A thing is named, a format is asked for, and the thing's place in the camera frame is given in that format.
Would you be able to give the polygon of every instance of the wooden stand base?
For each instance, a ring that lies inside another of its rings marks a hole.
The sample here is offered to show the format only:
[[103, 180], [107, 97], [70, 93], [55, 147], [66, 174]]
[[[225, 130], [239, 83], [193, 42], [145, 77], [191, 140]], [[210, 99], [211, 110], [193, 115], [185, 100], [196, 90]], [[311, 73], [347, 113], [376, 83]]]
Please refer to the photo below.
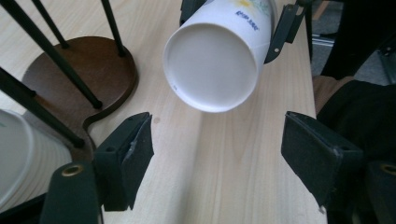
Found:
[[87, 133], [88, 127], [125, 102], [137, 85], [137, 72], [131, 53], [125, 50], [126, 55], [120, 57], [113, 40], [88, 36], [67, 42], [68, 49], [62, 49], [60, 45], [55, 48], [103, 103], [102, 108], [93, 108], [45, 53], [29, 66], [22, 83], [36, 91], [35, 99], [52, 115], [84, 139], [84, 147], [74, 148], [30, 112], [23, 116], [37, 129], [61, 139], [70, 148], [73, 161], [90, 161], [95, 145]]

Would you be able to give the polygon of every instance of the white paper cup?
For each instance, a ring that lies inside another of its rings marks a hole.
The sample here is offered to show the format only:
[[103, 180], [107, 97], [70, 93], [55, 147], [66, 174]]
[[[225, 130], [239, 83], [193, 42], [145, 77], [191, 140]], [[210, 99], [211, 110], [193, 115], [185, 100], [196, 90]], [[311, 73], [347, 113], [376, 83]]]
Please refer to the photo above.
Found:
[[273, 0], [208, 0], [168, 40], [163, 68], [188, 105], [224, 112], [242, 104], [262, 72]]
[[59, 140], [0, 110], [0, 212], [47, 192], [52, 173], [70, 161]]

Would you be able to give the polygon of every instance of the wooden tabletop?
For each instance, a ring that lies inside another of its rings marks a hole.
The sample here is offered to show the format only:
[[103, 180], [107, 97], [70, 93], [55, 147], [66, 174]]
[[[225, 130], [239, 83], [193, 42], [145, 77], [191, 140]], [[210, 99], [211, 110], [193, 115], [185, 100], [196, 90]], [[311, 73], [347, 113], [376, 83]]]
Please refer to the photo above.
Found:
[[[31, 1], [18, 1], [57, 44]], [[43, 0], [65, 39], [112, 38], [99, 0]], [[185, 105], [163, 73], [163, 48], [177, 29], [181, 0], [112, 0], [124, 46], [132, 52], [139, 84], [132, 97], [90, 127], [96, 145], [126, 118], [153, 115], [155, 155], [133, 211], [105, 213], [105, 223], [326, 223], [313, 196], [280, 154], [284, 116], [315, 116], [306, 34], [264, 66], [248, 100], [220, 114]], [[280, 6], [289, 0], [276, 0]], [[42, 50], [0, 8], [0, 66], [21, 79]], [[0, 108], [23, 108], [0, 92]]]

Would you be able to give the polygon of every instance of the black metal rod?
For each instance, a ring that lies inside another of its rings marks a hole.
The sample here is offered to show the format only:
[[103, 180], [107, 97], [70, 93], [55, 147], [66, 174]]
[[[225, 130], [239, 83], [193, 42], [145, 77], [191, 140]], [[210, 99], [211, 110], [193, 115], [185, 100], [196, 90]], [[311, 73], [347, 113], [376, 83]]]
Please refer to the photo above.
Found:
[[117, 28], [116, 20], [114, 19], [113, 11], [111, 10], [111, 5], [108, 2], [108, 0], [102, 0], [102, 5], [105, 10], [111, 32], [113, 33], [114, 41], [116, 41], [117, 49], [119, 50], [119, 55], [123, 57], [125, 55], [125, 49], [121, 42], [119, 29]]
[[41, 3], [40, 0], [32, 0], [33, 4], [35, 4], [35, 7], [37, 10], [40, 12], [41, 16], [44, 18], [44, 20], [47, 22], [47, 25], [53, 32], [53, 34], [56, 36], [58, 39], [59, 43], [61, 44], [63, 49], [69, 48], [69, 44], [64, 40], [64, 37], [62, 36], [61, 32], [59, 31], [58, 27], [56, 27], [55, 23], [53, 22], [52, 18], [50, 17], [50, 14], [47, 12], [47, 10], [44, 8], [43, 4]]
[[14, 0], [0, 0], [0, 5], [11, 15], [12, 18], [33, 38], [37, 45], [42, 48], [49, 57], [58, 65], [71, 82], [91, 102], [94, 108], [100, 108], [100, 102], [88, 88], [88, 86], [77, 75], [70, 64], [56, 51], [35, 23], [28, 17], [22, 8]]
[[32, 112], [39, 119], [48, 124], [56, 132], [68, 139], [75, 147], [83, 147], [84, 140], [76, 136], [69, 128], [56, 119], [46, 108], [34, 100], [21, 85], [16, 85], [12, 75], [0, 67], [0, 90], [14, 99], [20, 105]]
[[12, 85], [17, 86], [21, 91], [24, 91], [26, 95], [30, 97], [35, 96], [35, 91], [32, 91], [29, 87], [27, 87], [25, 84], [19, 82], [14, 76], [10, 75], [8, 72], [6, 72], [2, 67], [0, 67], [0, 72], [5, 74], [7, 76], [7, 80], [9, 82], [12, 82]]

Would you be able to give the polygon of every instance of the black fabric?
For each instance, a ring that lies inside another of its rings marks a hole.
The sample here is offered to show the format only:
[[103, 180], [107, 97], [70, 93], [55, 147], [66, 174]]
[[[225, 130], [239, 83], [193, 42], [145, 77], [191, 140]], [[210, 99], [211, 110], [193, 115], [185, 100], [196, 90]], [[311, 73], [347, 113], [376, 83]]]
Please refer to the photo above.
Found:
[[321, 74], [354, 76], [363, 63], [396, 34], [395, 0], [344, 1], [337, 37]]
[[396, 86], [350, 81], [317, 119], [361, 148], [369, 161], [396, 162]]

